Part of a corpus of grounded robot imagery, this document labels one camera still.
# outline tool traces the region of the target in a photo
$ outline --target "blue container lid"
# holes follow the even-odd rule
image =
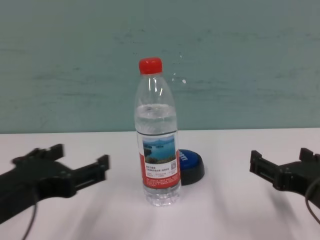
[[[202,158],[194,151],[180,149],[181,184],[189,185],[198,182],[205,175],[205,167]]]

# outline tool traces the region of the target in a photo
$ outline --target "white table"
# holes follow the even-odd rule
[[[301,147],[320,153],[320,129],[180,131],[179,147],[199,153],[206,172],[168,207],[145,201],[134,132],[0,135],[0,172],[12,168],[11,159],[58,143],[65,144],[60,161],[71,168],[109,154],[111,169],[107,181],[72,198],[41,201],[29,240],[320,238],[302,196],[276,191],[249,172],[251,150],[276,164],[297,161]],[[31,213],[29,208],[0,225],[0,238],[21,239]]]

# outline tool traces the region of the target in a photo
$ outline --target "landscape photo on label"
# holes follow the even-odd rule
[[[148,164],[165,164],[176,159],[175,137],[143,137],[144,160]]]

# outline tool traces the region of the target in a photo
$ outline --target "plastic water bottle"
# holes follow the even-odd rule
[[[175,102],[160,58],[141,59],[139,69],[134,121],[144,193],[152,205],[170,205],[181,187]]]

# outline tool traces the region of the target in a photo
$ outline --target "black cable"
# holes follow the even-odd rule
[[[33,212],[32,212],[32,217],[31,217],[31,220],[29,222],[29,225],[28,225],[28,228],[26,229],[23,237],[22,237],[22,240],[26,240],[29,233],[30,233],[30,230],[32,228],[32,226],[34,225],[34,222],[35,222],[35,219],[36,219],[36,215],[37,215],[37,208],[38,208],[38,196],[36,194],[36,191],[35,189],[32,189],[32,195],[33,195],[33,203],[34,203],[34,207],[33,207]]]
[[[313,183],[311,183],[310,186],[307,188],[305,195],[304,195],[304,200],[305,200],[305,205],[308,208],[310,214],[317,221],[317,223],[320,224],[320,219],[315,215],[314,211],[312,211],[310,204],[309,204],[310,195],[312,194],[312,191],[314,190],[315,186],[318,183],[320,183],[320,177],[317,178],[316,180],[314,180]]]

